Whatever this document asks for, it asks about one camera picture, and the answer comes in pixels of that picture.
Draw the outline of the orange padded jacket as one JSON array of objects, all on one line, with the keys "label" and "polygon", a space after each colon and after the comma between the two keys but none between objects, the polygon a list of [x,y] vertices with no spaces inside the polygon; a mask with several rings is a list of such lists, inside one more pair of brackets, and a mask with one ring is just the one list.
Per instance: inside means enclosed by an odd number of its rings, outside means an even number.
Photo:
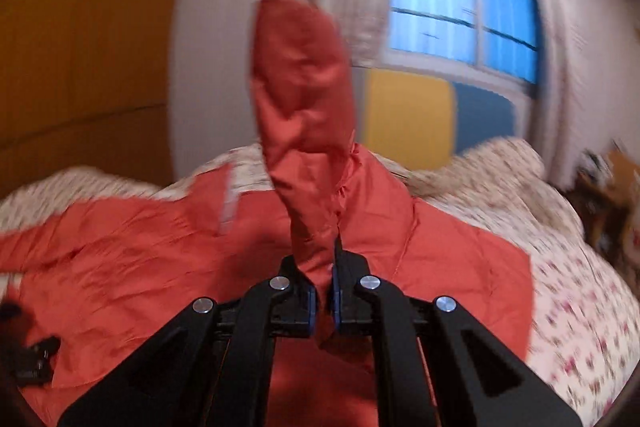
[{"label": "orange padded jacket", "polygon": [[328,14],[299,0],[259,2],[250,91],[272,187],[242,194],[229,223],[231,170],[219,167],[176,200],[75,202],[2,236],[1,268],[22,278],[8,294],[26,311],[14,333],[62,340],[51,384],[24,392],[46,424],[193,299],[239,298],[285,256],[328,295],[336,244],[408,296],[456,298],[526,355],[528,256],[411,196],[356,142],[349,59]]}]

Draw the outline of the floral bed quilt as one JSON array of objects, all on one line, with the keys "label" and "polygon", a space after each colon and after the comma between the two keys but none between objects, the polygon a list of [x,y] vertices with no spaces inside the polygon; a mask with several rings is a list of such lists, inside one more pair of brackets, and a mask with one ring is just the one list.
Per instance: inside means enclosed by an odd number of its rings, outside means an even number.
[{"label": "floral bed quilt", "polygon": [[[529,254],[534,318],[527,361],[587,426],[613,418],[639,363],[639,303],[627,283],[582,239],[578,214],[542,181],[542,164],[521,139],[492,139],[436,170],[382,165],[413,196]],[[254,143],[229,150],[165,188],[89,167],[59,171],[3,197],[1,231],[23,232],[71,205],[107,197],[180,200],[206,172],[224,170],[227,207],[273,186]]]}]

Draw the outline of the wooden bedside table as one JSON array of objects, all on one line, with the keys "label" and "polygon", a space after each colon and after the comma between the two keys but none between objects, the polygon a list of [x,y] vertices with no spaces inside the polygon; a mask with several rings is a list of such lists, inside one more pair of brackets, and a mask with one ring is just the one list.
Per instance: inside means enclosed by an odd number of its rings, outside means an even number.
[{"label": "wooden bedside table", "polygon": [[598,154],[583,150],[565,194],[582,221],[585,242],[613,267],[622,266],[631,217],[639,205],[639,164],[616,143]]}]

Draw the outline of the grey yellow blue headboard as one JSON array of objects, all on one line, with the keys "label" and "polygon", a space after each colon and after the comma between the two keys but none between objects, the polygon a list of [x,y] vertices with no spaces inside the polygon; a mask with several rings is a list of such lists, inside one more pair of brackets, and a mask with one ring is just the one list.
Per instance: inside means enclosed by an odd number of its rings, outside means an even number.
[{"label": "grey yellow blue headboard", "polygon": [[359,95],[359,141],[411,170],[437,169],[486,141],[517,136],[518,110],[494,91],[371,68]]}]

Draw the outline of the wooden wardrobe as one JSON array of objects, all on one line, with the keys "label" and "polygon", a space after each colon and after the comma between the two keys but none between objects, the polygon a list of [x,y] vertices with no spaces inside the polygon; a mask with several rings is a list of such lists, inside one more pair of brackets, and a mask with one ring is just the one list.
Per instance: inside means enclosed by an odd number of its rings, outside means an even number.
[{"label": "wooden wardrobe", "polygon": [[74,166],[172,180],[175,0],[1,0],[1,190]]}]

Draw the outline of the right floral curtain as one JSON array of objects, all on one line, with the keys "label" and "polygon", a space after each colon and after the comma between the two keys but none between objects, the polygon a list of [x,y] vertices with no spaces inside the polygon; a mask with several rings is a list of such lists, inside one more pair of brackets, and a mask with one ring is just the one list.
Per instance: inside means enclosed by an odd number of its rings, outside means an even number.
[{"label": "right floral curtain", "polygon": [[536,0],[541,45],[530,137],[567,186],[583,150],[639,157],[639,0]]}]

